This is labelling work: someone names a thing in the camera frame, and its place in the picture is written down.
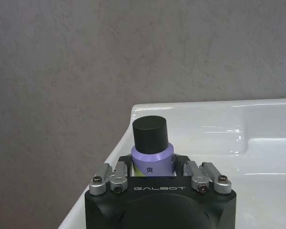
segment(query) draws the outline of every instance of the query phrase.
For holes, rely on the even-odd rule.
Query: chinese character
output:
[[[150,168],[150,167],[146,168],[146,172],[147,173],[153,173],[153,168]]]

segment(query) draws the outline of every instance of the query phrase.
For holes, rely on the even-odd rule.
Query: bottle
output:
[[[166,119],[144,116],[133,122],[134,175],[174,176],[174,147],[168,142]]]

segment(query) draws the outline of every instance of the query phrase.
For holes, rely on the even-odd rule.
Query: cylindrical cap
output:
[[[166,119],[145,116],[133,122],[134,144],[143,154],[157,154],[168,147]]]

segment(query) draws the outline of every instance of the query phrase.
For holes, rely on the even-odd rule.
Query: gray wall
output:
[[[138,103],[286,97],[286,0],[0,0],[0,229],[56,228]]]

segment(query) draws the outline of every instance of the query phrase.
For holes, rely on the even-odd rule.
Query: ceramic surface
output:
[[[167,119],[176,153],[212,161],[237,192],[237,229],[286,227],[286,99],[135,105],[131,122]],[[131,125],[107,158],[130,153]],[[59,229],[84,229],[83,195]]]

